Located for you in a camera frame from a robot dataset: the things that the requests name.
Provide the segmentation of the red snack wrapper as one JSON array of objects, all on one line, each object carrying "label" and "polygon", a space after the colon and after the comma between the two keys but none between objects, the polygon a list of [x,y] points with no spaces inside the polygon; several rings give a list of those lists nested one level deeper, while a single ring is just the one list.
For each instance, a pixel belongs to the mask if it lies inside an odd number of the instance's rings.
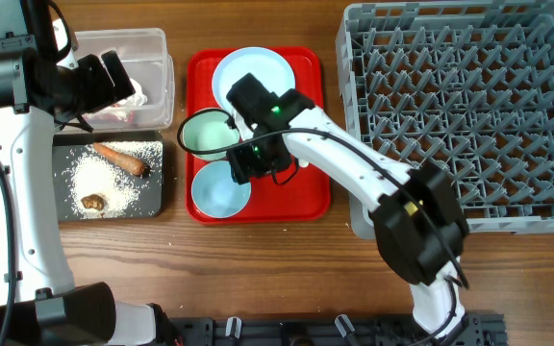
[{"label": "red snack wrapper", "polygon": [[97,113],[86,113],[84,118],[87,122],[124,122],[132,123],[135,113],[125,109],[107,109]]}]

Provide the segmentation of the white tissue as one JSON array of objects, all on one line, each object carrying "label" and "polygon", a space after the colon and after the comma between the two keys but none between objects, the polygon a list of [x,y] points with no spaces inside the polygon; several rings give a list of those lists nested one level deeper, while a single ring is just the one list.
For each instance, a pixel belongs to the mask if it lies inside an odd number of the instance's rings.
[{"label": "white tissue", "polygon": [[108,107],[105,110],[118,108],[135,112],[135,108],[142,107],[147,103],[148,97],[143,93],[142,86],[133,78],[130,79],[130,82],[135,89],[135,93],[128,98],[118,101],[113,106]]}]

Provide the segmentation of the light blue bowl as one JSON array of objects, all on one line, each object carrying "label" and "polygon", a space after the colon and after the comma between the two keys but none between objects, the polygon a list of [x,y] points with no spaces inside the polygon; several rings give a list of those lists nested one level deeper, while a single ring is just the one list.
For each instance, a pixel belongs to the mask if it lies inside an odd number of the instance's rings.
[{"label": "light blue bowl", "polygon": [[191,184],[193,204],[212,218],[223,219],[240,213],[252,193],[250,183],[238,184],[228,161],[213,161],[202,167]]}]

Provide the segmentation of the green bowl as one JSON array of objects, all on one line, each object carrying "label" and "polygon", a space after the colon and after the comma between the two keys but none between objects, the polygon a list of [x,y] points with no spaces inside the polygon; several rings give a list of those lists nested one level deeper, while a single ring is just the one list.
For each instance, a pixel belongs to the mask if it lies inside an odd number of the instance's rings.
[{"label": "green bowl", "polygon": [[222,109],[196,112],[182,125],[182,143],[191,151],[212,151],[239,143],[240,135],[228,121],[231,115]]}]

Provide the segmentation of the light blue plate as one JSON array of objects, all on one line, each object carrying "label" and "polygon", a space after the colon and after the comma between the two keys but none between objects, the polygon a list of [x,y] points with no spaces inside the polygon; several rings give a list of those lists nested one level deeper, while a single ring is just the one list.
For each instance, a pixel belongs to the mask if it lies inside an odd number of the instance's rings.
[{"label": "light blue plate", "polygon": [[214,99],[230,114],[236,112],[226,99],[226,94],[235,82],[248,73],[277,96],[295,88],[293,70],[281,55],[263,47],[241,48],[227,55],[217,65],[212,79]]}]

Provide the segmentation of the orange carrot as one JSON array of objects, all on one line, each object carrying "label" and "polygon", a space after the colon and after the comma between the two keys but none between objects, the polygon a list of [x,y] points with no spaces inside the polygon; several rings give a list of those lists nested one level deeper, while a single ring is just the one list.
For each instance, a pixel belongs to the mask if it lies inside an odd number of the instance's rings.
[{"label": "orange carrot", "polygon": [[117,152],[101,143],[93,143],[92,146],[99,155],[134,176],[140,177],[146,170],[144,162],[140,159]]}]

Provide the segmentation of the brown food scrap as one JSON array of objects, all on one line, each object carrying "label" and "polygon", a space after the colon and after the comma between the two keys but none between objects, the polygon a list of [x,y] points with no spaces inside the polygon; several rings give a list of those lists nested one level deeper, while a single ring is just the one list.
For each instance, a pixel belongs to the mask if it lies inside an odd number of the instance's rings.
[{"label": "brown food scrap", "polygon": [[105,200],[98,194],[83,197],[81,203],[88,210],[102,210],[106,205]]}]

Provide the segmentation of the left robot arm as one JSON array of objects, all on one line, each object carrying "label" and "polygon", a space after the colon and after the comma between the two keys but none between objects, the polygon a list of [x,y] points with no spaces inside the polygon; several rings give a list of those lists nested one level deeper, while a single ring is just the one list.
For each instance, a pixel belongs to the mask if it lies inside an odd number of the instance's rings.
[{"label": "left robot arm", "polygon": [[131,96],[118,57],[59,46],[51,1],[0,0],[0,345],[180,345],[155,304],[78,286],[63,251],[52,175],[55,132]]}]

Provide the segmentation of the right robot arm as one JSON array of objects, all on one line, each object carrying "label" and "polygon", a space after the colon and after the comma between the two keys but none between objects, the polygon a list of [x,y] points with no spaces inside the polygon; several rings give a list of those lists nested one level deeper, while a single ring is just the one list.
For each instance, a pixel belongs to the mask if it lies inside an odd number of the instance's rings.
[{"label": "right robot arm", "polygon": [[453,339],[465,317],[458,290],[468,282],[459,259],[469,226],[447,173],[380,154],[298,90],[277,95],[250,73],[226,99],[234,108],[229,123],[243,138],[226,152],[234,181],[302,162],[323,171],[367,208],[380,256],[410,286],[413,319],[426,333],[419,342]]}]

